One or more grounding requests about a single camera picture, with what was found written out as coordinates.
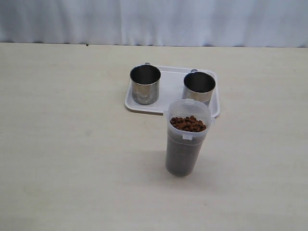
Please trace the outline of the steel mug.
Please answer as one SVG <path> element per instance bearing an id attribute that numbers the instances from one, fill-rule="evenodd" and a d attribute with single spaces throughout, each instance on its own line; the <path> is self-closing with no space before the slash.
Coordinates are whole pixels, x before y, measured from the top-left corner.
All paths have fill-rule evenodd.
<path id="1" fill-rule="evenodd" d="M 216 87 L 214 78 L 205 72 L 192 69 L 183 79 L 182 99 L 193 99 L 209 106 Z"/>
<path id="2" fill-rule="evenodd" d="M 159 98 L 161 72 L 150 63 L 134 67 L 130 72 L 133 100 L 141 105 L 150 105 Z"/>

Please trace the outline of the clear plastic pitcher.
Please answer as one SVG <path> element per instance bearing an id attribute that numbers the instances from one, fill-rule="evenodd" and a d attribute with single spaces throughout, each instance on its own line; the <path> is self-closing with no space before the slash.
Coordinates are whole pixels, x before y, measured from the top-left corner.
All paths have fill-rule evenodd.
<path id="1" fill-rule="evenodd" d="M 199 101 L 180 99 L 170 104 L 166 119 L 166 169 L 176 176 L 187 176 L 194 169 L 210 129 L 211 112 Z"/>

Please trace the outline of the white plastic tray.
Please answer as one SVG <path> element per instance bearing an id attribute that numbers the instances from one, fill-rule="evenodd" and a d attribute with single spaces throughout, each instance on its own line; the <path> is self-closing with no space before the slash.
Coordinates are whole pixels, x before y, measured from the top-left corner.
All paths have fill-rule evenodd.
<path id="1" fill-rule="evenodd" d="M 132 97 L 132 79 L 125 97 L 125 106 L 135 112 L 146 114 L 163 114 L 168 110 L 169 105 L 182 97 L 184 87 L 184 77 L 193 70 L 193 68 L 171 67 L 171 66 L 156 66 L 160 72 L 161 77 L 159 81 L 159 97 L 158 100 L 152 104 L 142 105 L 133 100 Z M 220 101 L 218 93 L 218 77 L 215 72 L 206 69 L 196 69 L 212 76 L 216 82 L 215 89 L 209 103 L 209 109 L 212 117 L 217 117 L 220 113 Z"/>

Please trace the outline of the white curtain backdrop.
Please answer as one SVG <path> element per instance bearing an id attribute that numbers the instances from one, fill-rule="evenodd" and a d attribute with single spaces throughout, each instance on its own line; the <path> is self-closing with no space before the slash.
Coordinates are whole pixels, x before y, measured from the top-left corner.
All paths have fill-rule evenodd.
<path id="1" fill-rule="evenodd" d="M 2 42 L 308 45 L 305 0 L 3 0 Z"/>

